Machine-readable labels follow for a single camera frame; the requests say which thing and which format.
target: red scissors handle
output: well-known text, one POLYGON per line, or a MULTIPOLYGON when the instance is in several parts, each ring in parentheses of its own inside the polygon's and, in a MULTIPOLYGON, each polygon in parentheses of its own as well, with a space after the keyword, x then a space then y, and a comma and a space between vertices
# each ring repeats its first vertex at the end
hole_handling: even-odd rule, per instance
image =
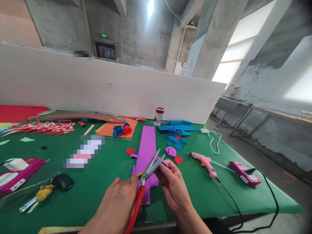
POLYGON ((134 207, 134 211, 132 213, 132 216, 131 216, 131 219, 130 219, 130 222, 129 222, 129 225, 126 229, 126 231, 124 232, 124 234, 130 234, 130 232, 132 231, 132 228, 134 226, 134 223, 136 222, 136 219, 137 219, 137 214, 139 212, 139 208, 140 208, 140 205, 141 205, 141 201, 142 201, 142 198, 143 198, 143 194, 145 192, 145 188, 146 186, 143 185, 141 187, 141 189, 139 190, 139 192, 137 193, 137 196, 136 196, 136 204, 135 204, 135 207, 134 207))

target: red lid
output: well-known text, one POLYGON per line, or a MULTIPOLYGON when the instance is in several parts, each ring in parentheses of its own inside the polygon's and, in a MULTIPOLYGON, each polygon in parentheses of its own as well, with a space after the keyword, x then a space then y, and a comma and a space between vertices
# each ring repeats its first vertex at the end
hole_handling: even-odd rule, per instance
POLYGON ((165 112, 165 110, 162 107, 157 107, 156 112, 159 114, 163 114, 165 112))

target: hand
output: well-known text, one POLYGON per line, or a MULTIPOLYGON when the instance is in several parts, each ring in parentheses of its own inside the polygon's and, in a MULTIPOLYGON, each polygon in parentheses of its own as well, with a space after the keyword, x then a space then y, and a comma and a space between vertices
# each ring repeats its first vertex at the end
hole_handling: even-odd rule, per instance
POLYGON ((107 188, 94 217, 80 233, 124 233, 137 194, 138 177, 116 178, 107 188))
POLYGON ((159 168, 163 175, 157 171, 155 174, 162 185, 163 192, 172 211, 176 214, 184 212, 188 208, 193 207, 188 189, 177 166, 169 159, 164 161, 169 167, 161 163, 159 168))

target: scissors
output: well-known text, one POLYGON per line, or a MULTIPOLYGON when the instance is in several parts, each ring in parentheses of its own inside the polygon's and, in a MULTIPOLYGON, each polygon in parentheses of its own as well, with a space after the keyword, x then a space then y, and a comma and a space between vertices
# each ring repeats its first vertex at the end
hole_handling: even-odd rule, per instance
POLYGON ((140 173, 138 176, 140 177, 140 182, 141 182, 141 187, 140 190, 137 193, 136 196, 136 202, 135 202, 135 207, 129 222, 129 225, 125 231, 125 234, 130 234, 132 231, 132 228, 134 226, 134 223, 137 219, 137 214, 139 212, 140 204, 143 198, 143 194, 145 191, 146 186, 144 185, 145 181, 155 172, 155 170, 158 168, 159 164, 163 161, 163 158, 165 157, 166 154, 164 154, 160 159, 157 160, 157 162, 154 163, 156 160, 158 154, 159 154, 160 149, 156 152, 156 154, 153 156, 149 164, 147 165, 145 171, 143 173, 140 173))

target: left hand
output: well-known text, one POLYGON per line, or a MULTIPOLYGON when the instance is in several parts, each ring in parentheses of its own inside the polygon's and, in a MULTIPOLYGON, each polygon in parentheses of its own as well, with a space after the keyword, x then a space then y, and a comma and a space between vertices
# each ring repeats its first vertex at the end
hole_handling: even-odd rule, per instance
POLYGON ((137 186, 136 175, 126 181, 114 179, 107 188, 96 214, 79 233, 124 233, 130 220, 137 186))

